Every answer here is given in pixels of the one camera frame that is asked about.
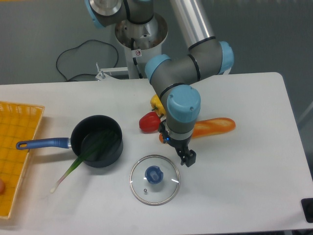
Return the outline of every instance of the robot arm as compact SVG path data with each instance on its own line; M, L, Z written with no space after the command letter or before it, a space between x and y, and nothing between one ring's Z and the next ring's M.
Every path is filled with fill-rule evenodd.
M133 11L125 14L127 5L132 5ZM145 73L167 112L166 120L160 124L158 131L164 142L175 148L181 164L190 167L196 161L196 153L189 150L188 144L201 106L200 94L190 84L231 68L234 55L228 43L216 40L200 0L171 0L171 5L188 45L189 54L176 61L172 61L165 54L157 55L146 63ZM135 19L137 14L143 14L145 7L148 7L148 13L144 13L148 20L150 14L153 17L151 0L124 0L113 17L118 20L132 20L130 16Z

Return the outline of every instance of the blue lid knob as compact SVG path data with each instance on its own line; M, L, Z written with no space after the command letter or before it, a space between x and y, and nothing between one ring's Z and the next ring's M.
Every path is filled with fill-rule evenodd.
M201 97L199 92L189 85L174 87L167 98L167 109L177 121L194 121L200 112Z
M163 180L163 172L160 170L160 167L152 165L146 169L145 177L150 184L155 185Z

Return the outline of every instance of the saucepan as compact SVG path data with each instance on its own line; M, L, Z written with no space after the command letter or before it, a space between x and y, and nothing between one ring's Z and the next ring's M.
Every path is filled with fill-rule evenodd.
M85 164L100 168L114 163L123 151L122 131L118 123L108 116L94 115L80 121L69 138L50 138L32 141L20 141L19 150L44 147L72 148L76 156L98 142L99 148L84 161Z

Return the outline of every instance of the yellow plastic basket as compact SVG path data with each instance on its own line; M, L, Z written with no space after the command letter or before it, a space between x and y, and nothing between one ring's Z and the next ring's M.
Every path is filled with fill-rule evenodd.
M0 101L0 178L5 190L0 194L0 218L9 219L28 162L28 150L17 150L21 140L33 140L44 106Z

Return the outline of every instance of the pot lid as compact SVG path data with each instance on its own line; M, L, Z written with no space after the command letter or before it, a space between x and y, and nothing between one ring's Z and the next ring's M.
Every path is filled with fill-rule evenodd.
M132 168L130 186L134 196L144 204L158 206L176 195L180 184L174 163L161 155L140 159Z

